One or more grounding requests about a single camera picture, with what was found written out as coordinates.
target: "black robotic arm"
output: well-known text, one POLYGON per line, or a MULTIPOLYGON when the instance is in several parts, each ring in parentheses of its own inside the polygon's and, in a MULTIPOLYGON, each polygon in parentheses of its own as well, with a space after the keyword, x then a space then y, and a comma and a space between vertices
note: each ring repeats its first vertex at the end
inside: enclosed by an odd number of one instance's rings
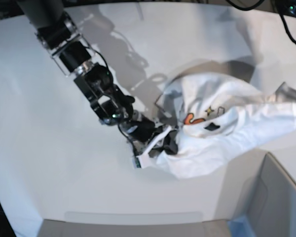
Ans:
POLYGON ((176 154, 169 126, 159 125, 133 109, 135 98, 125 95, 113 83, 104 57, 95 51, 64 11, 61 0, 18 0, 25 15, 37 30, 37 38, 65 75, 90 102, 92 110, 105 125, 117 125, 132 144, 134 157, 151 150, 176 154), (105 65, 94 62, 100 55, 105 65))

